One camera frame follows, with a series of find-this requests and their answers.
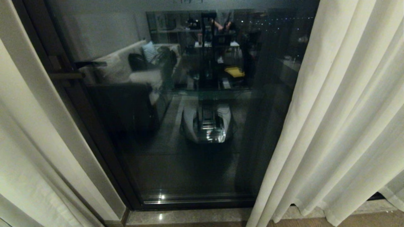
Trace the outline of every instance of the yellow object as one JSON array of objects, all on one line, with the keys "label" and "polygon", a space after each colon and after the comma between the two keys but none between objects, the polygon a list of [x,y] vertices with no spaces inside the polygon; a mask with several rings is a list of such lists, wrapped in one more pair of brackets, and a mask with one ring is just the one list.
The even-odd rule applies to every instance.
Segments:
[{"label": "yellow object", "polygon": [[225,71],[226,71],[228,74],[230,74],[232,77],[234,77],[234,78],[237,78],[237,77],[244,77],[244,76],[245,76],[245,73],[242,72],[242,71],[240,70],[240,68],[239,68],[239,67],[236,67],[236,66],[227,67],[227,68],[225,68]]}]

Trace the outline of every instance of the blue pillow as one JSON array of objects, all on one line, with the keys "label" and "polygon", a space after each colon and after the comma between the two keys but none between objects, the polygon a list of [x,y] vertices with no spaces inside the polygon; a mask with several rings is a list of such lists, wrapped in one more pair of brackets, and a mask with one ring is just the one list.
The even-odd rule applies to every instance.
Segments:
[{"label": "blue pillow", "polygon": [[153,42],[150,41],[148,44],[142,46],[143,54],[148,62],[151,62],[153,58],[158,54],[156,48],[153,46]]}]

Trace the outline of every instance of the glass panel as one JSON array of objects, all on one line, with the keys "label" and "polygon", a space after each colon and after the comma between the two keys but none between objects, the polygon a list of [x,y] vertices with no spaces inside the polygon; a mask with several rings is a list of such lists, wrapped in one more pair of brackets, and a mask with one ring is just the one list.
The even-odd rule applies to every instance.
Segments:
[{"label": "glass panel", "polygon": [[254,201],[318,0],[49,0],[145,204]]}]

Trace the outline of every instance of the sofa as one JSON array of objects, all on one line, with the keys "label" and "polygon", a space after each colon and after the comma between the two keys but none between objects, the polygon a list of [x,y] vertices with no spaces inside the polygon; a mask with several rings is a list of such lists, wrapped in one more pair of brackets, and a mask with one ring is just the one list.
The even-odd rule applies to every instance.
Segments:
[{"label": "sofa", "polygon": [[172,96],[173,77],[180,72],[178,44],[154,44],[169,49],[176,57],[147,63],[147,69],[133,70],[130,54],[143,55],[142,40],[101,58],[79,70],[106,130],[109,132],[153,131],[159,128]]}]

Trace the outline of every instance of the wooden floor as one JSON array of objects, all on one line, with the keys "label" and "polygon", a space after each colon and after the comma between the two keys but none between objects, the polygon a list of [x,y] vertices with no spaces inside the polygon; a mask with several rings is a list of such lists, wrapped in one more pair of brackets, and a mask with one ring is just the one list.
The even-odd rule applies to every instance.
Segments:
[{"label": "wooden floor", "polygon": [[[167,225],[127,225],[127,227],[244,227],[246,222],[214,222]],[[277,224],[272,221],[267,227],[332,227],[325,218],[322,219],[289,219]],[[381,212],[358,214],[348,217],[338,227],[404,227],[404,212]]]}]

